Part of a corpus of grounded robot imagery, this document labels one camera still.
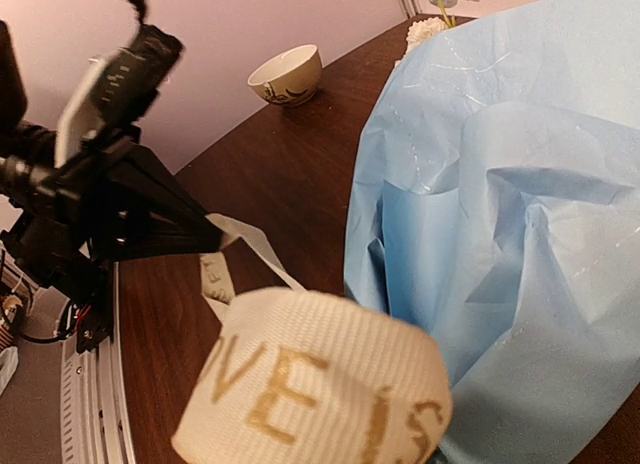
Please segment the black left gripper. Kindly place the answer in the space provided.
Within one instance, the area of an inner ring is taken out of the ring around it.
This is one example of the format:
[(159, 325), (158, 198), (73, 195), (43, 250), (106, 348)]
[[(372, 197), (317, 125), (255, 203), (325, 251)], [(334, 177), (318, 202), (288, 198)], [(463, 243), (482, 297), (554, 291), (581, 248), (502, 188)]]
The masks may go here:
[(16, 265), (43, 287), (91, 294), (104, 260), (221, 249), (223, 232), (137, 133), (82, 144), (60, 168), (41, 157), (1, 158), (1, 192), (20, 209), (1, 233)]

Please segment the cream ribbon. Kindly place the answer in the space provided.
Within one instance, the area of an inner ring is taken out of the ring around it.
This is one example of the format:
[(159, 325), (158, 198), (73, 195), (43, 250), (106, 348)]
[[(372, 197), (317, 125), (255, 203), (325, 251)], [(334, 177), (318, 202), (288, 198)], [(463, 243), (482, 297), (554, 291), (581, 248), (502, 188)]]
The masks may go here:
[(188, 463), (424, 463), (453, 414), (437, 343), (420, 328), (308, 291), (264, 232), (210, 214), (281, 285), (235, 294), (220, 251), (201, 257), (221, 332), (172, 438)]

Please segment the blue wrapping paper sheet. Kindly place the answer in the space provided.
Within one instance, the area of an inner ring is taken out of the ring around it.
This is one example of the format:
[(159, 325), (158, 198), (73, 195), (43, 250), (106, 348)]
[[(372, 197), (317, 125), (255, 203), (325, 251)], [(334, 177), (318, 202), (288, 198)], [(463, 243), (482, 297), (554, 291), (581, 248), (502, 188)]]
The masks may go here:
[(639, 383), (639, 0), (443, 31), (363, 128), (349, 298), (438, 343), (451, 463), (567, 463)]

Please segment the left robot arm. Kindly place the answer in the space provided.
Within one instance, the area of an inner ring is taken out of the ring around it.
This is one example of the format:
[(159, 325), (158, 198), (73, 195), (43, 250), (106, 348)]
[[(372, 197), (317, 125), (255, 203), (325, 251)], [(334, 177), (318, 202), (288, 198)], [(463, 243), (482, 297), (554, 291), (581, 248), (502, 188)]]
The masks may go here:
[(21, 212), (1, 241), (17, 267), (68, 298), (57, 340), (95, 349), (112, 336), (119, 262), (215, 252), (222, 231), (140, 141), (139, 119), (183, 51), (142, 25), (90, 66), (55, 130), (29, 124), (8, 29), (1, 32), (1, 191)]

